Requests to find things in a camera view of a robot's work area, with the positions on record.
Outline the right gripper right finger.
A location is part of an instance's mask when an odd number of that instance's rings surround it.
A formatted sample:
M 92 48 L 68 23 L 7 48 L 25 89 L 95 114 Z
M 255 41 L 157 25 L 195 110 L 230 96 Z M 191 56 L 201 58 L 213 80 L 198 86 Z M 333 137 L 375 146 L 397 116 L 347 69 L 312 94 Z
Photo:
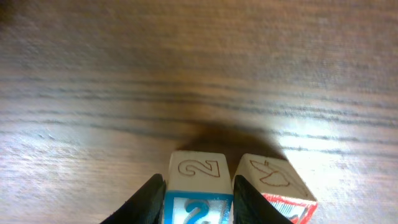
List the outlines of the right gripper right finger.
M 234 178 L 234 224 L 292 224 L 243 176 Z

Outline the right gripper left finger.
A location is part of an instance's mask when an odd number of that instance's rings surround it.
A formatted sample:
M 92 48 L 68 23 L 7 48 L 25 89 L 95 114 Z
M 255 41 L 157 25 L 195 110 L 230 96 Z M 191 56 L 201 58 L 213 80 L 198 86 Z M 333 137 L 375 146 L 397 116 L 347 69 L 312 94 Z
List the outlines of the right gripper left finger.
M 154 174 L 133 196 L 101 224 L 159 224 L 166 182 L 161 174 Z

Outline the red top wooden block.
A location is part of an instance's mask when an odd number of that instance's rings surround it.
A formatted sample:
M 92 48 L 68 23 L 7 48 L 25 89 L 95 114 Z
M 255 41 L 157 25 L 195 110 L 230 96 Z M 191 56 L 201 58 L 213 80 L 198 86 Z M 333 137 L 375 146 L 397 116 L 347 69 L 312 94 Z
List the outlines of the red top wooden block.
M 292 223 L 307 224 L 318 200 L 287 160 L 244 154 L 236 175 L 242 175 Z

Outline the blue number two block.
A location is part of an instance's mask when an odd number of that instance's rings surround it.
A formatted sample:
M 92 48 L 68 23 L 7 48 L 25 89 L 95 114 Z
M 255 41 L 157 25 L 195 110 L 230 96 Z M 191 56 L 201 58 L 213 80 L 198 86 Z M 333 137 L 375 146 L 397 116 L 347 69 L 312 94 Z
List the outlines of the blue number two block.
M 164 198 L 166 224 L 229 222 L 233 190 L 220 153 L 175 151 L 170 157 Z

